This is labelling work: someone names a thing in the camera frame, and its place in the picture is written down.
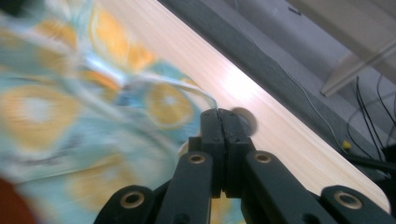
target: light wood surface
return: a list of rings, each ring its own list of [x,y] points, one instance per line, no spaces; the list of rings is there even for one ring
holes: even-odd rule
[[[98,1],[147,48],[212,94],[219,107],[251,111],[258,121],[252,136],[256,148],[277,155],[307,189],[320,194],[327,186],[348,186],[389,210],[378,186],[163,5],[155,0]]]

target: red object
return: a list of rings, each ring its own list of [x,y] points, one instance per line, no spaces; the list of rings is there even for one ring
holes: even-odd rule
[[[2,179],[0,179],[0,223],[35,223],[29,207],[14,191],[13,186]]]

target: patterned fabric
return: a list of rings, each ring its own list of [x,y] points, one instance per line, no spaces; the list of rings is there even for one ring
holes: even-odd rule
[[[38,222],[93,223],[118,189],[171,178],[216,102],[91,1],[38,2],[0,15],[0,176]],[[238,201],[212,207],[243,222]]]

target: wooden board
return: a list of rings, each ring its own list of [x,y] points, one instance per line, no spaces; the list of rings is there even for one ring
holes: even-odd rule
[[[160,3],[98,2],[147,48],[212,94],[219,107],[244,107],[252,112],[258,121],[252,136],[256,148],[276,154],[307,189],[320,194],[327,186],[348,186],[389,210],[388,200],[377,185]]]

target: black bracket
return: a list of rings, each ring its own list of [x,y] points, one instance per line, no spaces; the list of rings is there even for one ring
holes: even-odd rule
[[[233,112],[207,110],[201,132],[189,139],[169,182],[154,191],[119,190],[95,223],[209,223],[211,199],[222,191],[241,199],[246,223],[396,223],[354,189],[309,192],[275,155],[255,149]]]

